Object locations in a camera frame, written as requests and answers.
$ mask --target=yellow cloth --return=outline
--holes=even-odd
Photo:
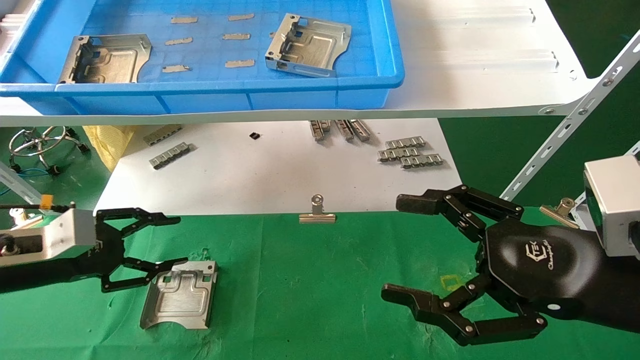
[[[109,171],[115,169],[137,126],[83,126],[89,141]]]

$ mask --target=green cloth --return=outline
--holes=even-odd
[[[525,221],[552,223],[532,208]],[[183,217],[126,244],[128,255],[150,261],[218,262],[209,330],[162,323],[144,331],[147,288],[102,294],[88,279],[0,295],[0,358],[588,360],[640,351],[638,334],[548,316],[533,340],[459,347],[382,301],[385,282],[443,295],[473,277],[476,245],[443,217],[348,213],[334,225],[300,225],[297,215]],[[485,295],[465,315],[513,314]]]

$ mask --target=robotic hand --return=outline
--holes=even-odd
[[[94,219],[88,210],[65,210],[41,228],[0,231],[0,293],[90,277],[99,277],[102,292],[107,293],[147,285],[160,272],[187,261],[180,258],[151,263],[124,256],[124,238],[148,225],[177,224],[179,217],[127,208],[100,210]],[[122,230],[106,223],[128,218],[137,222]],[[146,274],[111,281],[109,276],[120,265]]]
[[[448,296],[385,284],[382,299],[407,306],[418,322],[441,327],[459,345],[534,338],[546,314],[640,332],[640,261],[608,257],[597,232],[520,222],[523,208],[465,185],[400,195],[407,213],[443,214],[474,243],[476,272]],[[475,213],[498,221],[486,227]],[[460,314],[489,294],[517,316],[473,322]]]

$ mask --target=blue plastic tray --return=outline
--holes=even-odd
[[[295,13],[352,26],[336,78],[266,67],[264,53],[283,16]],[[254,13],[248,20],[229,15]],[[194,24],[172,17],[197,16]],[[145,33],[152,42],[138,83],[60,84],[74,36]],[[222,40],[251,33],[249,40]],[[193,37],[190,44],[167,40]],[[390,0],[42,0],[0,63],[0,96],[18,96],[45,115],[153,115],[265,109],[381,108],[404,66]],[[225,68],[255,59],[253,67]],[[189,72],[162,73],[167,65]]]

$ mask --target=yellow tape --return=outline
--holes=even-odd
[[[40,209],[51,210],[52,205],[53,195],[42,194],[42,199],[40,200]]]

